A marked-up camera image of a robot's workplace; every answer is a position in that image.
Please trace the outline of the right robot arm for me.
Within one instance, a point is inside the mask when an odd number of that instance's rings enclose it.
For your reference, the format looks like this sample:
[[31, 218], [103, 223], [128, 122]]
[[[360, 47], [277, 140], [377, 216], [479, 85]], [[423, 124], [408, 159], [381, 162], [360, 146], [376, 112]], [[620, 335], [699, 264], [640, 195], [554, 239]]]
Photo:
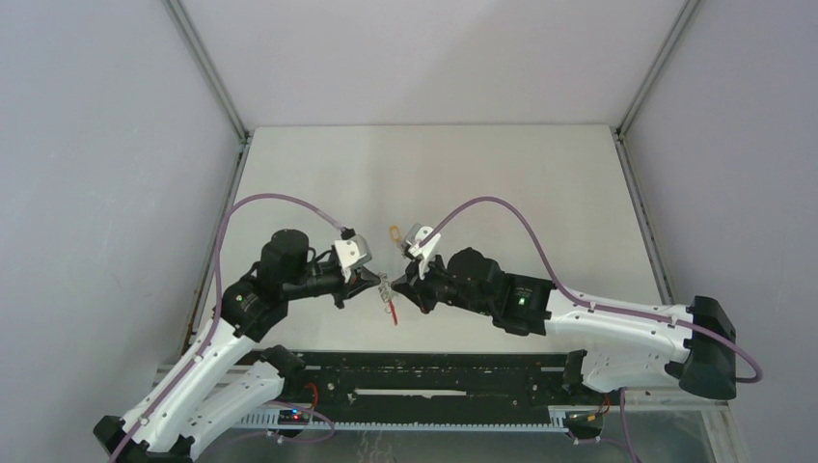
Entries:
[[392, 289], [431, 313], [439, 304], [479, 313], [516, 336], [575, 340], [567, 384], [598, 393], [661, 387], [675, 381], [692, 395], [731, 400], [737, 395], [736, 330], [718, 300], [645, 306], [562, 292], [546, 279], [507, 273], [466, 248], [449, 260], [410, 262]]

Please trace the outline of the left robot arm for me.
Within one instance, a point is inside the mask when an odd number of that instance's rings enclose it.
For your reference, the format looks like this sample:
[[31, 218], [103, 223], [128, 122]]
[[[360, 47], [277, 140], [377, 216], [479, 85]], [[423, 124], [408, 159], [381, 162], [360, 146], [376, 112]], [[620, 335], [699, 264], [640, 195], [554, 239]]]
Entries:
[[94, 435], [110, 461], [194, 462], [253, 409], [301, 385], [303, 361], [276, 345], [239, 379], [214, 389], [287, 316], [289, 302], [329, 295], [341, 309], [378, 286], [379, 276], [366, 267], [370, 259], [366, 240], [351, 229], [320, 255], [301, 231], [273, 233], [169, 373], [123, 416], [97, 423]]

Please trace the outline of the metal keyring holder red handle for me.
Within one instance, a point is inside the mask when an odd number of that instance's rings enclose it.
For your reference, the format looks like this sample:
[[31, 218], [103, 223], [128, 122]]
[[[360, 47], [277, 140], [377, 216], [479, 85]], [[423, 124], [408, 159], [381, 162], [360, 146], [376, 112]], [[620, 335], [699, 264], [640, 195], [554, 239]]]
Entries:
[[390, 281], [388, 279], [388, 275], [385, 273], [378, 273], [377, 274], [379, 283], [378, 283], [378, 293], [379, 296], [384, 304], [384, 312], [389, 316], [392, 324], [394, 326], [398, 325], [398, 318], [396, 313], [396, 306], [394, 302], [394, 292], [390, 285]]

